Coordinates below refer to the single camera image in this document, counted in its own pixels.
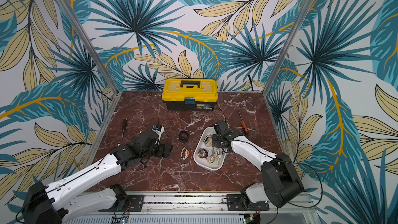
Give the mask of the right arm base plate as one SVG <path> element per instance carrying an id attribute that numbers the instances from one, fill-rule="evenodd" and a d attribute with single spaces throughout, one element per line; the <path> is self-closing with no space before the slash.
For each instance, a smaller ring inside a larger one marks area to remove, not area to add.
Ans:
<path id="1" fill-rule="evenodd" d="M 267 202 L 253 203 L 243 190 L 239 193 L 227 194 L 223 202 L 227 205 L 228 211 L 269 211 Z"/>

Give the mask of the beige square watch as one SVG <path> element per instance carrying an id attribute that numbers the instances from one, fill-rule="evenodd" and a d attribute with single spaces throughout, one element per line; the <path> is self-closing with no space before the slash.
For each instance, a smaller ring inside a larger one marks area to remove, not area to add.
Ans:
<path id="1" fill-rule="evenodd" d="M 211 147 L 212 146 L 212 136 L 207 136 L 204 140 L 204 144 L 206 147 Z"/>

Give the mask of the beige looped watch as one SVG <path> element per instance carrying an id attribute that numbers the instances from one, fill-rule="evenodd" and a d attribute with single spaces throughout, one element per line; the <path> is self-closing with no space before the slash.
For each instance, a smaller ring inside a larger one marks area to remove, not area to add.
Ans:
<path id="1" fill-rule="evenodd" d="M 212 154 L 211 156 L 209 156 L 207 158 L 207 162 L 210 165 L 218 166 L 219 165 L 219 161 L 220 161 L 220 157 L 219 157 L 219 155 L 217 153 Z"/>

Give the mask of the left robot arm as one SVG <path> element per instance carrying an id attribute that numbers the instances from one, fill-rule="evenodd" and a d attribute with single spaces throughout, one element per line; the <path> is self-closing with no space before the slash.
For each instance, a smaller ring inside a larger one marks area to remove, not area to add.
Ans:
<path id="1" fill-rule="evenodd" d="M 129 145 L 112 149 L 106 156 L 69 177 L 44 185 L 37 182 L 28 189 L 23 207 L 16 214 L 21 224 L 65 224 L 92 212 L 127 212 L 132 202 L 118 185 L 88 195 L 82 193 L 101 181 L 143 164 L 152 156 L 167 158 L 172 144 L 154 143 L 135 153 Z"/>

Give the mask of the black round watch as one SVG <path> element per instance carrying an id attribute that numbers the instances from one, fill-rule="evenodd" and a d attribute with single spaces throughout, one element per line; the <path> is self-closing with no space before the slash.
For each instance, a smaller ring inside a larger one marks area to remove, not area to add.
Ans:
<path id="1" fill-rule="evenodd" d="M 189 133 L 185 130 L 180 131 L 178 139 L 181 143 L 186 143 L 189 140 Z"/>

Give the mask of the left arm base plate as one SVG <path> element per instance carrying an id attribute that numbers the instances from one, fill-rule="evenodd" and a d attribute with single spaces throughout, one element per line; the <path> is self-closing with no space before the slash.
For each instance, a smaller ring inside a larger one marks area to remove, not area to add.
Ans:
<path id="1" fill-rule="evenodd" d="M 109 187 L 111 193 L 115 195 L 116 201 L 108 208 L 101 208 L 99 212 L 141 212 L 144 204 L 144 195 L 128 195 L 119 185 L 111 185 Z"/>

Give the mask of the white plastic storage tray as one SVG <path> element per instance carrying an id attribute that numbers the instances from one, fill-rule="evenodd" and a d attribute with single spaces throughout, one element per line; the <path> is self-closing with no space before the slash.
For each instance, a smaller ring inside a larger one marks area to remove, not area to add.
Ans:
<path id="1" fill-rule="evenodd" d="M 207 136 L 212 136 L 212 135 L 215 134 L 215 133 L 216 133 L 216 132 L 215 132 L 215 130 L 214 130 L 213 127 L 208 127 L 208 128 L 206 128 L 206 129 L 203 131 L 202 136 L 201 136 L 201 138 L 200 138 L 200 140 L 199 140 L 199 142 L 198 142 L 198 144 L 197 144 L 197 147 L 196 147 L 196 149 L 195 149 L 195 151 L 194 151 L 194 153 L 193 153 L 193 158 L 194 158 L 195 163 L 196 163 L 198 166 L 200 166 L 201 168 L 204 168 L 204 169 L 210 170 L 210 171 L 217 171 L 217 170 L 219 170 L 219 169 L 223 166 L 224 161 L 225 161 L 225 158 L 226 158 L 226 155 L 227 155 L 227 153 L 226 153 L 222 148 L 214 148 L 214 147 L 212 147 L 212 146 L 211 146 L 211 147 L 206 147 L 206 146 L 205 146 L 205 144 L 204 144 L 205 138 L 206 138 Z M 211 156 L 212 154 L 217 153 L 217 154 L 219 155 L 219 157 L 220 157 L 219 165 L 218 165 L 218 166 L 210 165 L 210 164 L 207 162 L 207 159 L 199 158 L 199 157 L 198 157 L 198 151 L 199 151 L 199 149 L 201 149 L 201 148 L 208 150 L 209 156 Z"/>

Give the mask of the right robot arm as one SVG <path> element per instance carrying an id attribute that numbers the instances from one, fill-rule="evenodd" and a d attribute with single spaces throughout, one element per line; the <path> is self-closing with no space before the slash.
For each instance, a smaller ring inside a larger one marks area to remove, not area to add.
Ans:
<path id="1" fill-rule="evenodd" d="M 251 162 L 262 175 L 262 183 L 252 184 L 241 193 L 249 203 L 270 202 L 281 208 L 304 191 L 289 156 L 267 151 L 240 132 L 233 132 L 224 120 L 213 125 L 212 146 L 236 153 Z"/>

